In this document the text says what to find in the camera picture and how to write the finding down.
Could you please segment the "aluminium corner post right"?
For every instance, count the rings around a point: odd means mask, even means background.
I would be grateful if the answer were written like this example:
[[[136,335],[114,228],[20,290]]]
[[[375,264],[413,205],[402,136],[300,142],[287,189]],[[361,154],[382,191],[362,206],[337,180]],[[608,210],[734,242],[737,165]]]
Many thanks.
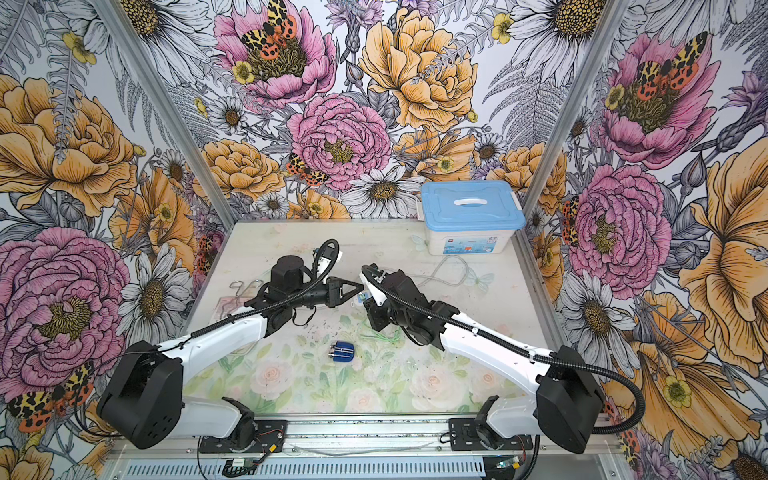
[[[604,58],[611,49],[611,44],[620,29],[629,4],[630,1],[627,0],[615,0],[608,1],[604,7],[602,17],[586,50],[584,61],[574,75],[566,101],[560,110],[554,129],[546,141],[538,169],[524,195],[522,207],[526,217],[532,213],[537,205],[546,186],[546,181],[555,169],[558,156],[576,119],[580,105],[593,85]]]

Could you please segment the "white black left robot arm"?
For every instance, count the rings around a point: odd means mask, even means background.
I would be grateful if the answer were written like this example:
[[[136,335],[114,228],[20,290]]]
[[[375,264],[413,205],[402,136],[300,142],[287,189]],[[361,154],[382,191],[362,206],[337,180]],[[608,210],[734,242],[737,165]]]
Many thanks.
[[[362,284],[332,276],[340,257],[335,239],[315,250],[311,265],[296,255],[282,256],[269,281],[234,313],[177,339],[134,343],[116,365],[97,415],[138,449],[185,437],[228,451],[251,448],[257,439],[251,409],[229,397],[186,397],[184,387],[229,354],[294,324],[298,309],[336,308],[361,293]]]

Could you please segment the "metal forceps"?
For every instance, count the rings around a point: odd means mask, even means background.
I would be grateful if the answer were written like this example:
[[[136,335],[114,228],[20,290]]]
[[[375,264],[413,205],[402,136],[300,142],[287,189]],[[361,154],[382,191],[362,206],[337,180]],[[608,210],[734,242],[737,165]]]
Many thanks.
[[[232,297],[234,299],[249,300],[255,297],[263,284],[262,280],[256,279],[249,282],[235,281],[230,284]]]

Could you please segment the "blue electric shaver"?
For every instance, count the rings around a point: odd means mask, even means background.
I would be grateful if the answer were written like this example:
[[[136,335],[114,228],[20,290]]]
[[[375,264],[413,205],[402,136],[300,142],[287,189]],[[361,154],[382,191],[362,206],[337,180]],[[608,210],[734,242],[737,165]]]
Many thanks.
[[[328,357],[338,363],[350,363],[355,358],[355,346],[349,342],[337,341],[331,345]]]

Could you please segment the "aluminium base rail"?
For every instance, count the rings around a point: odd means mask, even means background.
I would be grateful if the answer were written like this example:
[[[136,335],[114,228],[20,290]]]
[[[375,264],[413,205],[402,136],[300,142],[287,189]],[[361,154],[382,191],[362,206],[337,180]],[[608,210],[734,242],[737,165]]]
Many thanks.
[[[270,415],[243,451],[171,438],[139,450],[120,441],[105,479],[631,479],[613,436],[573,454],[545,438],[487,448],[469,414]]]

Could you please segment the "aluminium corner post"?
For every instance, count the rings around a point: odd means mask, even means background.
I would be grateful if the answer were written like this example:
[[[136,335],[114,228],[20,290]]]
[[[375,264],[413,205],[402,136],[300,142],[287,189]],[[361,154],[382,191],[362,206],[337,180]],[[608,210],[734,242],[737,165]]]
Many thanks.
[[[537,205],[546,186],[546,181],[555,169],[558,156],[576,119],[580,105],[593,85],[604,58],[611,49],[611,44],[620,29],[629,4],[630,1],[627,0],[615,0],[608,1],[604,7],[602,17],[586,50],[584,61],[574,75],[566,101],[560,110],[554,129],[546,141],[538,169],[524,195],[522,207],[526,217],[532,213]]]
[[[183,122],[183,118],[169,95],[162,77],[155,69],[154,62],[136,35],[121,3],[119,1],[97,1],[94,8],[112,35],[115,44],[124,53],[127,63],[137,75],[149,99],[158,109],[164,120],[164,125],[169,129],[178,149],[190,164],[191,170],[216,211],[224,229],[230,232],[234,228],[237,218],[214,180],[191,132]]]

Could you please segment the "aluminium corner post left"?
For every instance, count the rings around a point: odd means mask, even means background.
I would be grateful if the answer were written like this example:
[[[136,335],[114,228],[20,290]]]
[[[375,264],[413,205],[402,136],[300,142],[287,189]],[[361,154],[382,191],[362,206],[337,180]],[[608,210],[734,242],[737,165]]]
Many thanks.
[[[214,180],[191,132],[183,122],[183,118],[169,95],[162,77],[155,69],[154,62],[136,35],[121,3],[119,1],[97,1],[94,8],[112,35],[115,44],[124,53],[127,63],[137,75],[149,99],[158,109],[164,120],[164,125],[169,129],[178,149],[190,164],[191,170],[216,211],[224,229],[230,232],[234,228],[237,218]]]

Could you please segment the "blue lidded storage box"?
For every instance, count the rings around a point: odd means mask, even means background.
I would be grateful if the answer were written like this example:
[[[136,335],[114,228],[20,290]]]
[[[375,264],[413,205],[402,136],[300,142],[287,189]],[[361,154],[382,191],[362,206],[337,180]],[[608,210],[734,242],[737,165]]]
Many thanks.
[[[498,254],[526,225],[517,195],[503,180],[428,182],[420,198],[418,218],[432,255]]]

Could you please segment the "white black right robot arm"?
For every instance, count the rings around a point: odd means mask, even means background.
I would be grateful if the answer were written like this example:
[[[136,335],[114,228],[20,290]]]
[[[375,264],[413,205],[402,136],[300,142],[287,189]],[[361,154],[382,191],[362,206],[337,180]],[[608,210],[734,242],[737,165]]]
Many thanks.
[[[645,397],[633,381],[587,363],[570,347],[553,351],[502,335],[452,305],[428,300],[401,270],[386,273],[369,264],[361,279],[370,294],[364,307],[372,329],[397,326],[414,344],[467,358],[524,391],[517,400],[489,396],[475,417],[477,434],[491,449],[530,435],[581,454],[592,436],[630,430],[645,415]],[[624,386],[634,399],[633,413],[617,424],[599,423],[606,403],[601,377]]]

